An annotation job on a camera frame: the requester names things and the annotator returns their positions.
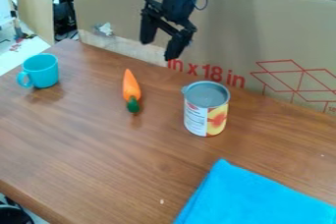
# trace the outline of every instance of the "can lid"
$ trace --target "can lid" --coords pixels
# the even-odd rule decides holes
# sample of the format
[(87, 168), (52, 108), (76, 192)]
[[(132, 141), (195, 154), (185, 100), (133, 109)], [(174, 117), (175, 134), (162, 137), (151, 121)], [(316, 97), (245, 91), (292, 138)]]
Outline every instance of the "can lid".
[(190, 84), (184, 88), (184, 94), (190, 103), (202, 108), (217, 107), (230, 99), (230, 92), (224, 85), (208, 81)]

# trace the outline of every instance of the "blue towel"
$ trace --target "blue towel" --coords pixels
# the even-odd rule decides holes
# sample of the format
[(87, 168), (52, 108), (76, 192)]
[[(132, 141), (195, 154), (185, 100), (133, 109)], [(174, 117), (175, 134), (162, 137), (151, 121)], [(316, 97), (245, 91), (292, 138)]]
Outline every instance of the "blue towel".
[(220, 159), (175, 224), (336, 224), (335, 207)]

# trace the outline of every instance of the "white wall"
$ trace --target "white wall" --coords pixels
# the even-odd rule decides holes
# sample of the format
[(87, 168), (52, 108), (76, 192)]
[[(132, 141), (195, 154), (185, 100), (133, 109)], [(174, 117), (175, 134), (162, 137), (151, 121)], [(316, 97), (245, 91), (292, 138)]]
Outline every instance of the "white wall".
[(0, 0), (0, 26), (11, 19), (11, 9), (8, 0)]

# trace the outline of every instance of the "teal mug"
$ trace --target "teal mug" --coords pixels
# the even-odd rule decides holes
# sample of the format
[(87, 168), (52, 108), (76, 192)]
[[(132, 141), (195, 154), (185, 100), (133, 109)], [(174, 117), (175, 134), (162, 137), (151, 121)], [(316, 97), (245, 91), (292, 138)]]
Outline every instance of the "teal mug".
[(39, 54), (29, 57), (17, 75), (17, 83), (22, 87), (45, 88), (58, 82), (58, 59), (51, 54)]

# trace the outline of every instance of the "floor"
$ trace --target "floor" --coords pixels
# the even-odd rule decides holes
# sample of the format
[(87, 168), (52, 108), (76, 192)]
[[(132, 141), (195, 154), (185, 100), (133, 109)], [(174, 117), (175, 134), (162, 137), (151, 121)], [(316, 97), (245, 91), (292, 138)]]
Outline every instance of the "floor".
[[(32, 32), (22, 24), (23, 32)], [(27, 57), (38, 54), (50, 47), (48, 43), (36, 36), (22, 41), (15, 40), (15, 31), (11, 24), (0, 30), (0, 76), (21, 65)]]

